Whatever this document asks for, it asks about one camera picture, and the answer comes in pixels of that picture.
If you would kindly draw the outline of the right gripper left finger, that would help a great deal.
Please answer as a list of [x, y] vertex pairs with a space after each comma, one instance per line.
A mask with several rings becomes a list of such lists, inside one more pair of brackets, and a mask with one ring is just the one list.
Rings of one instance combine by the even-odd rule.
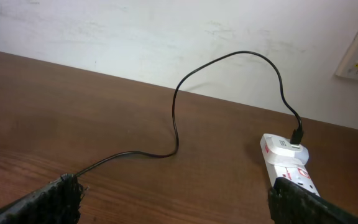
[[76, 224], [84, 188], [73, 174], [61, 175], [41, 189], [0, 208], [0, 224]]

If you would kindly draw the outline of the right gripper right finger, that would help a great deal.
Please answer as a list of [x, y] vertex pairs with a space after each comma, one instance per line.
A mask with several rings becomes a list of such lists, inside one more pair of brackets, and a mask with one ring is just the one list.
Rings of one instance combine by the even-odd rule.
[[357, 216], [284, 177], [269, 189], [268, 207], [275, 224], [358, 224]]

